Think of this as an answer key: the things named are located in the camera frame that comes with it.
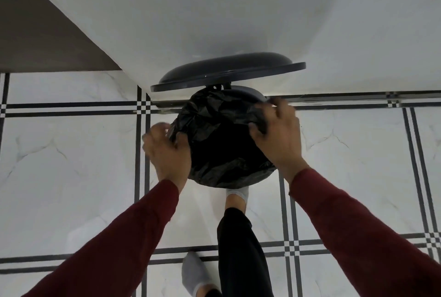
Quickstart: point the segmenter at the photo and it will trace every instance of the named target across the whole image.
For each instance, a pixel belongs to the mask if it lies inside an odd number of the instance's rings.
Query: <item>black trash bag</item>
[[[249,133],[255,123],[266,133],[259,100],[239,90],[205,88],[195,93],[169,130],[174,142],[186,133],[191,149],[189,179],[215,188],[238,189],[258,183],[276,169]]]

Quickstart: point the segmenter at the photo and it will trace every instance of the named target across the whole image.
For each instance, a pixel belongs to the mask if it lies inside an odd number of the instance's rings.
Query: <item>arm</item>
[[[290,195],[361,297],[441,296],[441,266],[315,170],[299,172]]]
[[[25,297],[130,296],[178,199],[178,188],[171,181],[159,182]]]
[[[160,182],[120,214],[25,297],[129,297],[140,284],[165,225],[173,216],[191,168],[187,136],[172,144],[166,123],[154,125],[142,148]]]
[[[302,158],[299,119],[286,101],[260,105],[267,134],[250,135],[290,183],[324,245],[361,297],[441,296],[441,266],[330,184]]]

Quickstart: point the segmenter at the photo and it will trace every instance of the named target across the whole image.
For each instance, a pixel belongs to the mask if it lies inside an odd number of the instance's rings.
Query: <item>hand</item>
[[[283,99],[275,99],[274,105],[260,103],[267,122],[267,132],[263,135],[255,124],[250,124],[250,135],[269,161],[282,173],[284,179],[292,182],[295,175],[308,164],[302,158],[300,123],[295,116],[295,108]]]
[[[158,123],[142,136],[142,149],[155,166],[158,180],[170,180],[181,193],[191,168],[190,146],[187,135],[178,133],[173,144],[166,133],[168,123]]]

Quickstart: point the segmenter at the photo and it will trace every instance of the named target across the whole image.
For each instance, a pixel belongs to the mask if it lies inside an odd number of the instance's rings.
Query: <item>foot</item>
[[[225,210],[230,207],[235,207],[243,213],[246,210],[246,203],[248,202],[248,188],[227,189],[227,199],[225,200]]]
[[[204,297],[209,291],[217,289],[195,252],[188,252],[182,262],[182,284],[193,297]]]

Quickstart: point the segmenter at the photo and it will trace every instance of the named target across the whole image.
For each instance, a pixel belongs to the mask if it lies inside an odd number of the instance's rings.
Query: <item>black pants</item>
[[[225,297],[272,297],[268,265],[262,247],[242,211],[229,208],[218,226],[219,276]],[[206,297],[220,297],[211,290]]]

